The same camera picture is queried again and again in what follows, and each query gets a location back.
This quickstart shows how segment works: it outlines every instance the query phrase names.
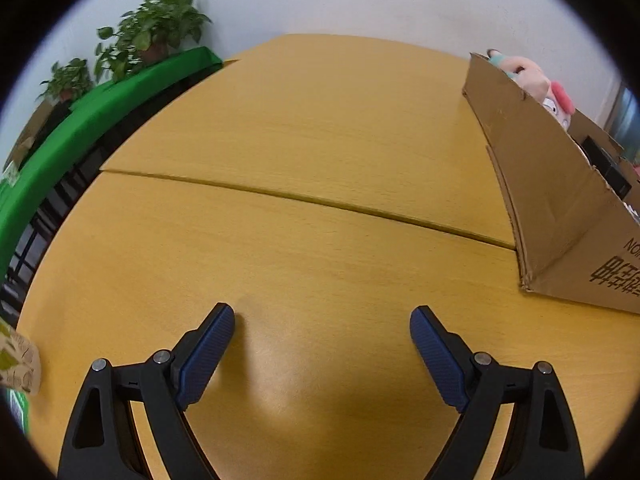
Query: green cloth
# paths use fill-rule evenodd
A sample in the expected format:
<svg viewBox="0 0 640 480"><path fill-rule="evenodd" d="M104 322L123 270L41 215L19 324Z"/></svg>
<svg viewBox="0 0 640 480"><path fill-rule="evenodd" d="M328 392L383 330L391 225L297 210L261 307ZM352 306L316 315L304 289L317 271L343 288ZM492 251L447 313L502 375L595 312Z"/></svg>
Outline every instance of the green cloth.
<svg viewBox="0 0 640 480"><path fill-rule="evenodd" d="M92 144L134 108L175 82L222 60L193 48L114 84L107 81L78 99L72 113L27 161L14 187L0 183L0 269L9 267L20 236L53 185Z"/></svg>

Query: pink plush toy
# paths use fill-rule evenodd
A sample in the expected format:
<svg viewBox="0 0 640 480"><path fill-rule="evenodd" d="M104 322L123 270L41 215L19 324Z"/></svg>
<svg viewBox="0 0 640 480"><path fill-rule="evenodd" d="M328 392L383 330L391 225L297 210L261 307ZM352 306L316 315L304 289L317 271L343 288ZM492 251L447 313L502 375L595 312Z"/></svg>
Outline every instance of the pink plush toy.
<svg viewBox="0 0 640 480"><path fill-rule="evenodd" d="M486 53L492 64L502 69L520 88L543 105L565 131L569 129L575 107L558 81L549 81L542 69L526 57L505 56L494 48Z"/></svg>

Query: cardboard box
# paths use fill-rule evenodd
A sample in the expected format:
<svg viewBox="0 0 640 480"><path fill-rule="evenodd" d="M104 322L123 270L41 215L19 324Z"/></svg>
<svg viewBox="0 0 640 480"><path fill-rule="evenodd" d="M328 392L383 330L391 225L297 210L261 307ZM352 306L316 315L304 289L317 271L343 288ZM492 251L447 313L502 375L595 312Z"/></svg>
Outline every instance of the cardboard box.
<svg viewBox="0 0 640 480"><path fill-rule="evenodd" d="M485 57L472 54L463 93L489 142L513 225L522 287L640 313L640 183L622 148L576 111L569 132ZM591 137L630 191L621 200L578 144Z"/></svg>
<svg viewBox="0 0 640 480"><path fill-rule="evenodd" d="M6 158L4 163L4 167L2 168L3 171L6 170L11 162L15 164L16 168L20 168L22 161L27 156L35 142L36 135L40 131L41 127L44 126L44 123L47 122L53 108L54 105L48 99L44 99L38 105L34 113L29 118L29 121L24 125L18 139L15 141L9 156Z"/></svg>

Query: plant pot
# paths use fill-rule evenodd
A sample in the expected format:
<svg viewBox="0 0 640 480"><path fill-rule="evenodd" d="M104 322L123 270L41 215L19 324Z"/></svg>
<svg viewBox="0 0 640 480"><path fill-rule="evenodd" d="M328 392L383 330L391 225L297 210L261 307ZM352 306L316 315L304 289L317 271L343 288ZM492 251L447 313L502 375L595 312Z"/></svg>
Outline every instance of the plant pot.
<svg viewBox="0 0 640 480"><path fill-rule="evenodd" d="M61 103L65 101L69 101L73 96L74 96L74 91L71 88L65 88L64 90L61 90L60 93L58 94L58 98L60 99Z"/></svg>
<svg viewBox="0 0 640 480"><path fill-rule="evenodd" d="M151 46L146 50L140 50L140 57L142 58L142 63L145 65L153 65L153 63L157 63L158 61L162 61L169 56L169 46L162 43L152 43Z"/></svg>

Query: white wall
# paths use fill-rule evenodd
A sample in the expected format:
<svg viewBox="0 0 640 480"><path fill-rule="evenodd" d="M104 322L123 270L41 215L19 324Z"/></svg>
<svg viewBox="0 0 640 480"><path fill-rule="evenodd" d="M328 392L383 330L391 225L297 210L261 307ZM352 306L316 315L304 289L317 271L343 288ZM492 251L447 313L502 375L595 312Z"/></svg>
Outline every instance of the white wall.
<svg viewBox="0 0 640 480"><path fill-rule="evenodd" d="M83 0L52 31L0 118L5 160L31 115L38 83L59 60L93 61L95 29L115 25L141 0ZM214 21L203 43L220 57L284 32L357 34L415 43L457 56L488 47L535 60L561 81L581 111L602 124L618 74L590 32L560 0L197 0Z"/></svg>

